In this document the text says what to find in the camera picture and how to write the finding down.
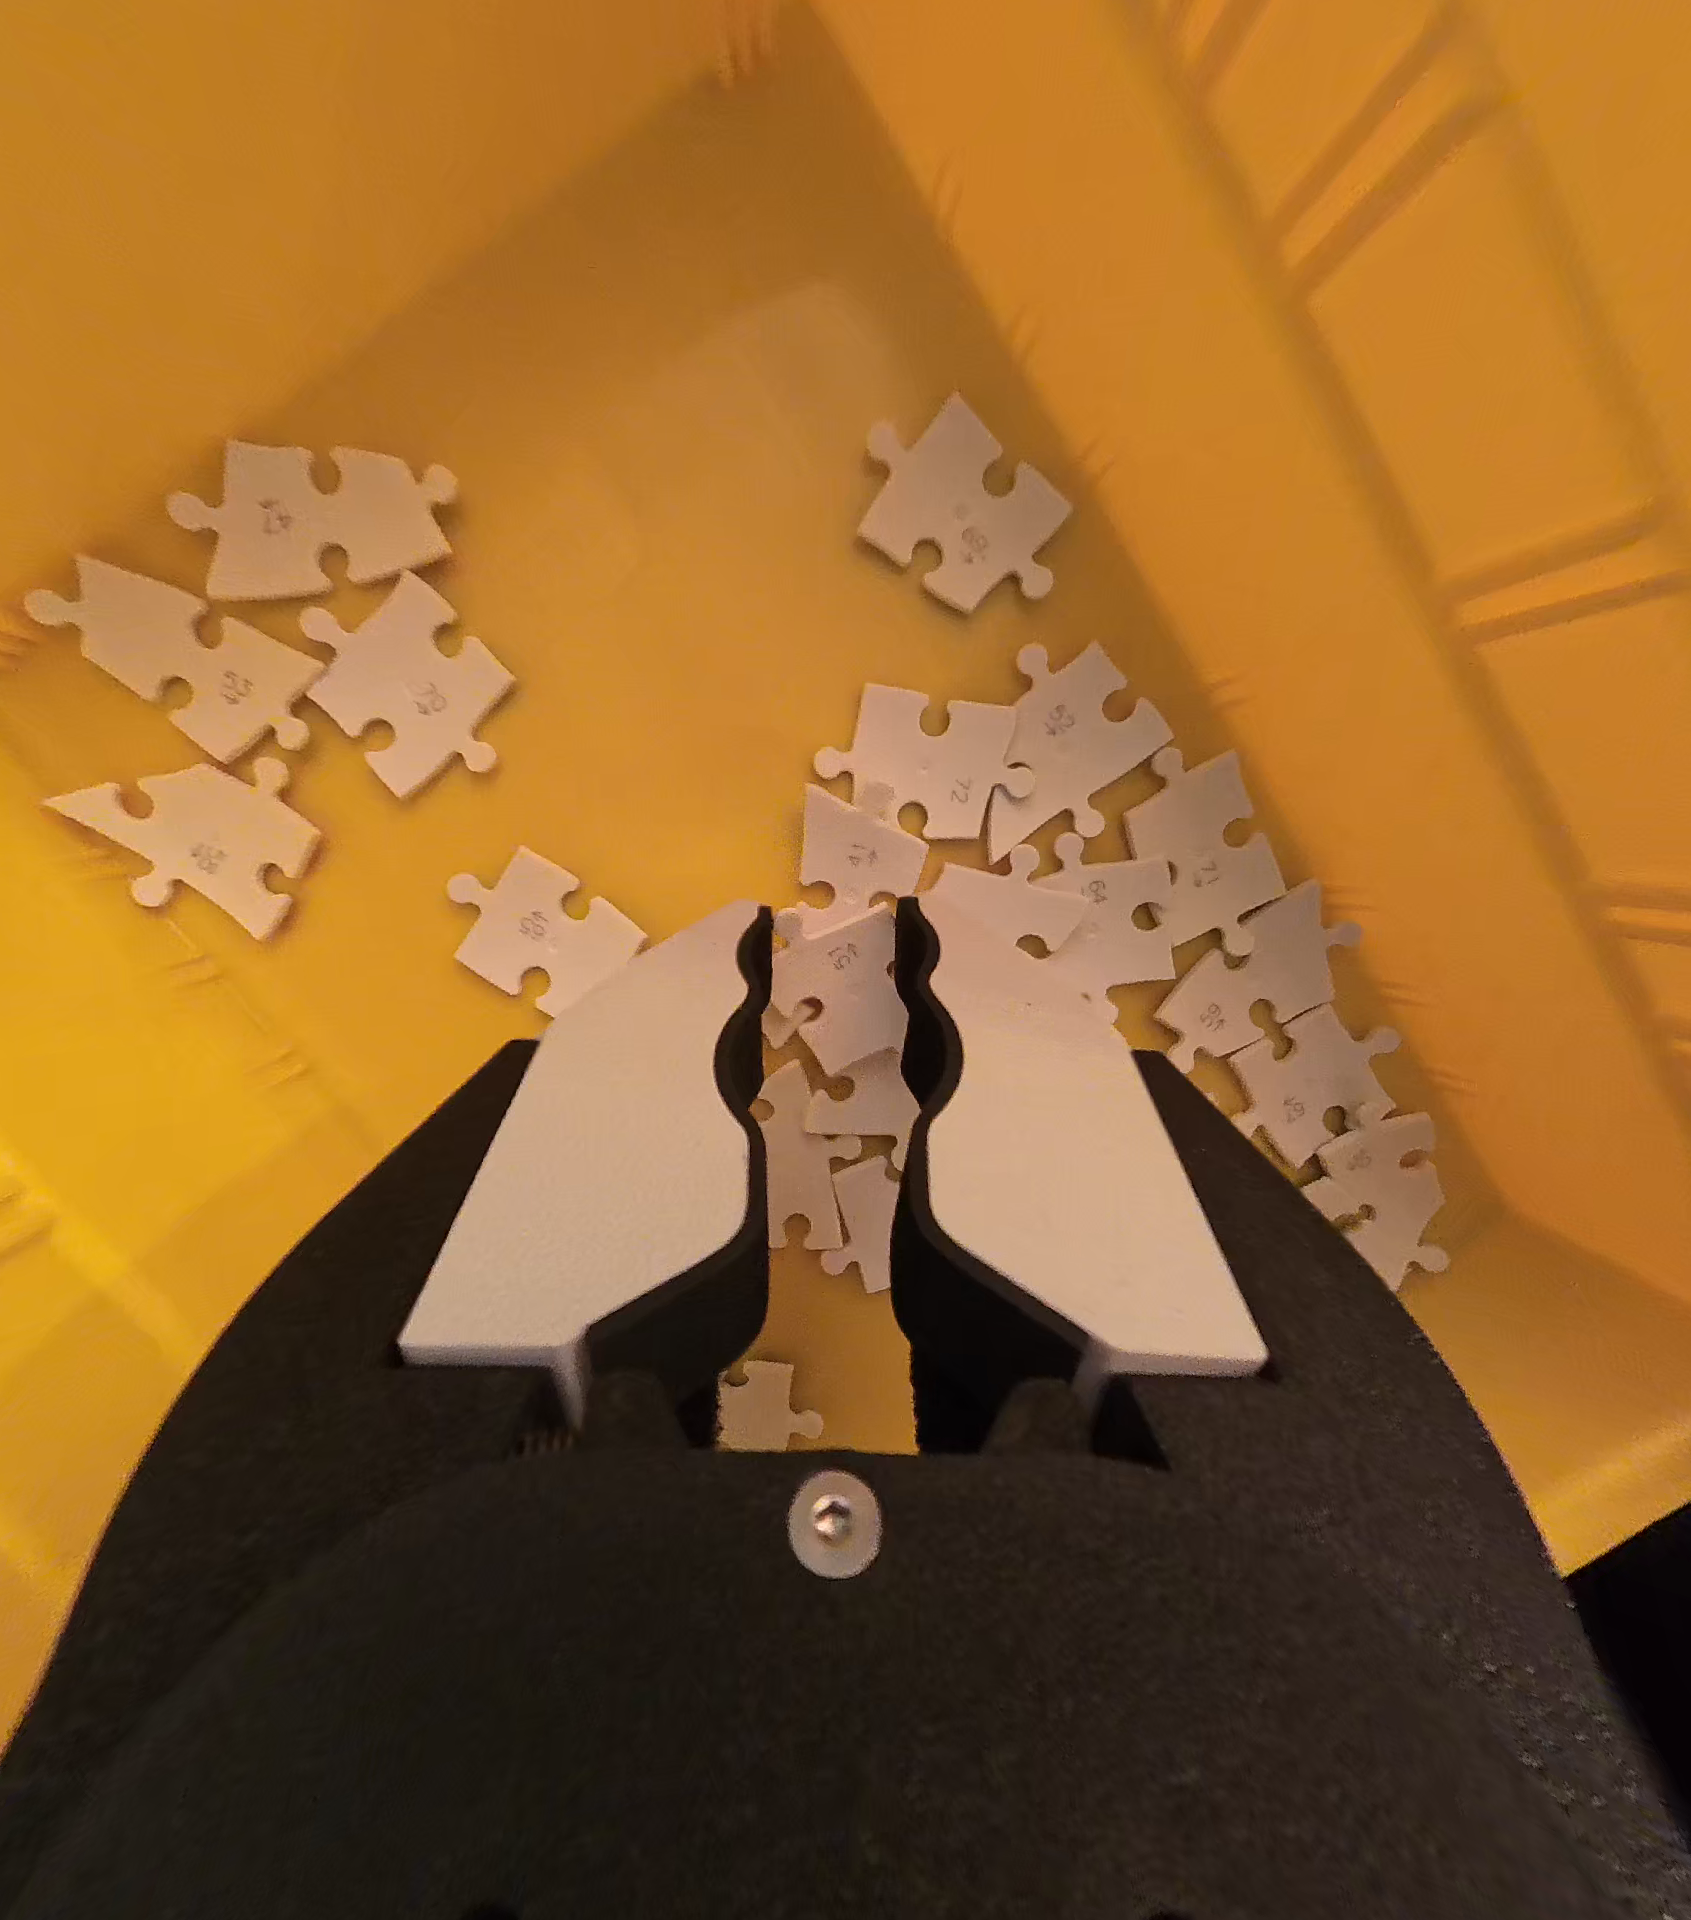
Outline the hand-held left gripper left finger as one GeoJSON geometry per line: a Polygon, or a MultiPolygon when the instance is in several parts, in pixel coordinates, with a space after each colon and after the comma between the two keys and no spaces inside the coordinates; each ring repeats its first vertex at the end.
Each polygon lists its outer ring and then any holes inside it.
{"type": "Polygon", "coordinates": [[[399,1330],[406,1368],[546,1374],[569,1427],[646,1374],[681,1427],[714,1422],[768,1306],[773,926],[721,902],[546,1029],[399,1330]]]}

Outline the yellow plastic bin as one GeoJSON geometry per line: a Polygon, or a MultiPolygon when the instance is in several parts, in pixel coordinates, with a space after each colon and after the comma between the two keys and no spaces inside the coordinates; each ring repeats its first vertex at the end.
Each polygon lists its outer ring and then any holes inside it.
{"type": "Polygon", "coordinates": [[[542,1029],[448,876],[799,901],[859,690],[1024,644],[1358,926],[1555,1566],[1691,1505],[1691,3],[0,3],[0,1757],[232,1311],[542,1029]],[[412,799],[296,703],[266,942],[45,808],[199,750],[22,614],[208,599],[230,442],[455,469],[513,673],[412,799]]]}

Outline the heap of white puzzle pieces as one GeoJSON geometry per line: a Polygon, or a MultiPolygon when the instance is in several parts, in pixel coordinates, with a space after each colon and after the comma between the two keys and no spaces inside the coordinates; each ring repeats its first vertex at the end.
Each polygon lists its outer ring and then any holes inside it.
{"type": "MultiPolygon", "coordinates": [[[[351,738],[386,732],[366,759],[399,799],[448,767],[483,774],[495,750],[477,728],[514,686],[483,641],[444,641],[455,610],[428,579],[448,557],[440,508],[448,466],[412,469],[396,456],[338,448],[338,484],[311,483],[303,448],[225,444],[220,502],[168,497],[168,517],[215,535],[208,599],[143,574],[77,557],[76,596],[36,589],[25,614],[76,629],[81,660],[140,700],[182,686],[168,715],[194,747],[168,774],[90,782],[45,808],[140,862],[134,901],[166,909],[190,887],[257,942],[286,921],[281,880],[303,876],[321,847],[286,793],[286,750],[307,743],[302,703],[351,738]]],[[[828,892],[777,920],[768,945],[763,1050],[788,1050],[784,1121],[763,1124],[768,1231],[817,1211],[824,1269],[849,1262],[867,1293],[888,1285],[901,1162],[913,1099],[901,1087],[905,1014],[893,983],[893,901],[918,887],[925,838],[980,843],[987,868],[946,862],[942,885],[969,921],[1049,954],[1055,983],[1110,1009],[1116,983],[1167,980],[1167,920],[1195,909],[1195,880],[1223,852],[1083,866],[1078,833],[1057,838],[1057,875],[1036,875],[1029,821],[1070,787],[1036,773],[1036,743],[1013,707],[951,700],[942,732],[921,728],[925,698],[867,686],[848,750],[819,750],[804,787],[800,875],[828,892]]],[[[1236,1121],[1266,1133],[1276,1161],[1309,1155],[1321,1180],[1306,1202],[1365,1266],[1399,1286],[1442,1271],[1429,1239],[1442,1186],[1429,1117],[1389,1106],[1370,1053],[1398,1045],[1374,1029],[1354,1039],[1329,1009],[1331,942],[1316,885],[1262,885],[1215,920],[1223,948],[1175,988],[1188,1042],[1245,1064],[1254,1106],[1236,1121]]]]}

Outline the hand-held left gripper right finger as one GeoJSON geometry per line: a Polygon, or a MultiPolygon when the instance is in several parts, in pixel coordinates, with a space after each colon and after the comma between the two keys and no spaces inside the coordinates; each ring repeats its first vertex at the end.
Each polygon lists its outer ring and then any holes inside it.
{"type": "Polygon", "coordinates": [[[910,1360],[980,1406],[1055,1378],[1083,1413],[1116,1380],[1254,1378],[1266,1337],[1116,1022],[942,897],[895,909],[895,988],[910,1360]]]}

